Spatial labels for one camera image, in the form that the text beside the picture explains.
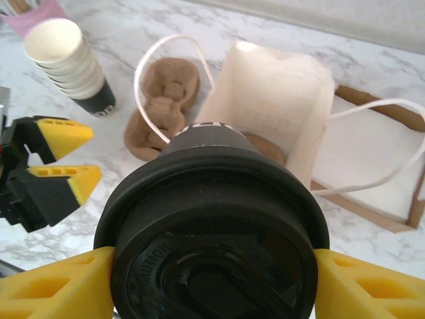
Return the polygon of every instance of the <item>white rope handle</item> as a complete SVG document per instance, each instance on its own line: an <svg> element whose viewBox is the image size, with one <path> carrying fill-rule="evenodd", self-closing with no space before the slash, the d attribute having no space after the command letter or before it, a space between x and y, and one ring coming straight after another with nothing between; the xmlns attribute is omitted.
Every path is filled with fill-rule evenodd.
<svg viewBox="0 0 425 319"><path fill-rule="evenodd" d="M408 100L403 100L400 98L392 98L392 99L388 99L388 100L377 100L374 102L369 102L366 104L363 104L362 106L359 106L358 108L352 108L350 110L344 111L344 112L340 112L340 113L336 113L334 115L331 115L329 117L329 120L336 120L338 118L342 118L344 116L348 116L351 115L353 113L357 113L369 108L374 108L375 106L387 106L389 104L404 104L404 105L408 105L410 107L412 107L413 109L415 109L422 117L422 119L425 122L425 109L423 106L408 101ZM415 154L413 154L413 156L404 164L398 166L394 171L392 171L391 173L389 173L387 176L384 176L381 179L378 179L377 181L374 181L373 183L369 183L369 184L365 184L365 185L352 185L352 186L347 186L347 187L342 187L342 188L337 188L337 189L321 189L321 190L317 190L317 191L312 191L311 193L314 195L318 195L318 196L324 196L324 195L335 195L335 194L340 194L340 193L348 193L351 191L362 191L364 189L370 189L370 188L374 188L376 186L380 186L382 184L385 184L386 182L392 180L396 175L398 175L399 173L401 173L402 171L408 169L411 165L414 164L414 162L416 162L421 156L422 154L425 152L425 138L422 141L422 144L420 145L419 149L416 151Z"/></svg>
<svg viewBox="0 0 425 319"><path fill-rule="evenodd" d="M214 88L214 79L211 75L211 71L208 67L207 60L205 58L205 54L199 45L198 41L196 41L193 37L189 35L169 35L167 37L163 37L162 39L159 39L152 47L149 48L149 50L143 55L143 57L140 59L139 64L137 65L137 68L134 73L134 82L133 82L133 89L134 89L134 96L135 96L135 102L137 104L137 108L139 108L140 114L143 116L143 119L146 121L147 125L165 142L169 143L170 139L165 136L161 130L151 121L149 116L146 113L145 108L143 107L142 103L140 102L140 78L143 73L143 70L146 66L146 63L151 58L152 54L155 53L156 50L158 50L162 45L165 43L175 40L175 39L187 39L196 45L197 51L199 53L199 56L201 58L201 62L204 66L205 72L207 73L208 79L210 80L212 88Z"/></svg>

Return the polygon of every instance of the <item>marble countertop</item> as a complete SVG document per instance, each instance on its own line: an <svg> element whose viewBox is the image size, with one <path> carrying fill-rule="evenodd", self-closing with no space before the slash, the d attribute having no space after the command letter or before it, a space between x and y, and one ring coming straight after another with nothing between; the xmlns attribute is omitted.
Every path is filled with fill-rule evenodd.
<svg viewBox="0 0 425 319"><path fill-rule="evenodd" d="M311 54L328 64L337 82L383 98L425 105L425 56L398 51L240 13L178 0L61 1L92 45L118 99L119 110L94 118L63 96L23 53L21 39L0 25L0 85L12 89L11 118L33 115L72 118L93 128L95 138L59 164L98 165L102 180L88 202L55 227L27 234L0 220L0 259L23 269L92 249L103 206L115 186L143 162L124 147L123 131L135 109L133 72L157 39L187 33L204 48L215 74L233 41ZM162 54L195 51L183 43ZM208 87L203 86L200 99ZM425 278L425 220L419 230L392 234L318 198L331 233L331 248L347 255Z"/></svg>

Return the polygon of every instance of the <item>pink container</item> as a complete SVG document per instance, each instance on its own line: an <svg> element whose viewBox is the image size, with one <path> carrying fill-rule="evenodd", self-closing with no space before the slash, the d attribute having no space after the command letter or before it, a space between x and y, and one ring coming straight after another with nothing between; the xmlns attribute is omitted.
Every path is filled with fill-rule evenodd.
<svg viewBox="0 0 425 319"><path fill-rule="evenodd" d="M41 21L51 18L66 18L66 15L56 0L43 0L37 8L22 15L0 15L0 17L15 30L18 35L24 37L32 27Z"/></svg>

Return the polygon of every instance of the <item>white paper bag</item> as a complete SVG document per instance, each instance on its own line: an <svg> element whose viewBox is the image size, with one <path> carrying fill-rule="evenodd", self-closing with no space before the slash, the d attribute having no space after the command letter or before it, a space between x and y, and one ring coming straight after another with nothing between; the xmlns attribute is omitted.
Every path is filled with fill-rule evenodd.
<svg viewBox="0 0 425 319"><path fill-rule="evenodd" d="M223 122L282 148L307 188L331 111L332 73L312 56L234 43L196 122Z"/></svg>

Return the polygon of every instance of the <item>stack of paper cups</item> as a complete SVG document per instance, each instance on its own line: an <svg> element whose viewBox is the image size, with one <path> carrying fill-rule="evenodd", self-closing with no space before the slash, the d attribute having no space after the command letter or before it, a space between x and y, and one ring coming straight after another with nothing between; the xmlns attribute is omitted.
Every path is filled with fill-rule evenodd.
<svg viewBox="0 0 425 319"><path fill-rule="evenodd" d="M67 19L44 21L27 33L24 45L53 84L91 115L114 109L114 94L78 25Z"/></svg>

